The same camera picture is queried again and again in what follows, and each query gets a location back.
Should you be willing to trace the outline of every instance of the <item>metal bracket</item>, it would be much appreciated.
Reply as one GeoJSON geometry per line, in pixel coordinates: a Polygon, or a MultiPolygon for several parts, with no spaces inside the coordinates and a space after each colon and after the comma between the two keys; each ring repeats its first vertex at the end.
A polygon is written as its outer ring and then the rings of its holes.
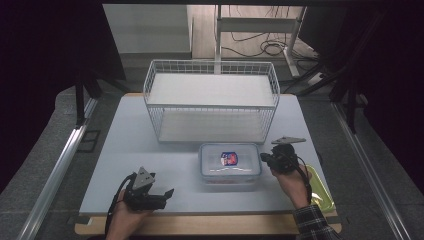
{"type": "Polygon", "coordinates": [[[272,141],[271,144],[283,145],[283,144],[291,144],[291,143],[299,143],[299,142],[306,142],[306,139],[283,136],[282,138],[272,141]]]}
{"type": "Polygon", "coordinates": [[[146,169],[144,169],[144,167],[140,167],[140,170],[138,170],[137,177],[135,178],[135,181],[134,181],[133,190],[140,189],[154,182],[155,182],[154,176],[152,176],[149,172],[147,172],[146,169]]]}

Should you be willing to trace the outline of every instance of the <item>black curtain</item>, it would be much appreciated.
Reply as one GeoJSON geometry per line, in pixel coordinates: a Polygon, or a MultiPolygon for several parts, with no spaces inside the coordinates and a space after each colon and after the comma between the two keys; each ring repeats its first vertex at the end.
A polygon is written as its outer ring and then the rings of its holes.
{"type": "Polygon", "coordinates": [[[27,157],[78,73],[125,79],[102,4],[0,2],[0,190],[27,157]]]}
{"type": "Polygon", "coordinates": [[[424,8],[395,1],[355,75],[370,124],[424,193],[424,8]]]}

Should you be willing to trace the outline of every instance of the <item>yellow object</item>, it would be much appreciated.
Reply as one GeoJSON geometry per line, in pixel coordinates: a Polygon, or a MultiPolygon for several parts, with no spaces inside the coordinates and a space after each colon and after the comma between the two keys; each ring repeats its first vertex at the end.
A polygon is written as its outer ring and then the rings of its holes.
{"type": "Polygon", "coordinates": [[[310,165],[306,165],[306,167],[308,168],[308,172],[310,172],[312,175],[312,178],[310,180],[310,184],[312,186],[311,204],[318,205],[319,209],[323,213],[333,211],[334,201],[331,198],[330,194],[328,194],[328,191],[325,189],[324,185],[322,184],[317,172],[310,165]]]}

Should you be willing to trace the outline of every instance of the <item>container lid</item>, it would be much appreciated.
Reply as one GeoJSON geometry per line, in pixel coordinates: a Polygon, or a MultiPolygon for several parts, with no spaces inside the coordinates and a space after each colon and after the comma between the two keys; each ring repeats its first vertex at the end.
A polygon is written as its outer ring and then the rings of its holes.
{"type": "Polygon", "coordinates": [[[257,176],[262,172],[253,143],[208,143],[200,146],[200,171],[205,177],[257,176]]]}

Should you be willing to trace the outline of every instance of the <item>white shelf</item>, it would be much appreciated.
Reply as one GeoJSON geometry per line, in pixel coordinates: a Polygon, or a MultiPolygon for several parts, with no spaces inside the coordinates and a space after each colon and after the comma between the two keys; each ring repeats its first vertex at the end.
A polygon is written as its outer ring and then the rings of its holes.
{"type": "Polygon", "coordinates": [[[156,73],[148,106],[275,109],[267,75],[156,73]]]}
{"type": "Polygon", "coordinates": [[[257,142],[263,139],[259,112],[165,111],[160,142],[257,142]]]}

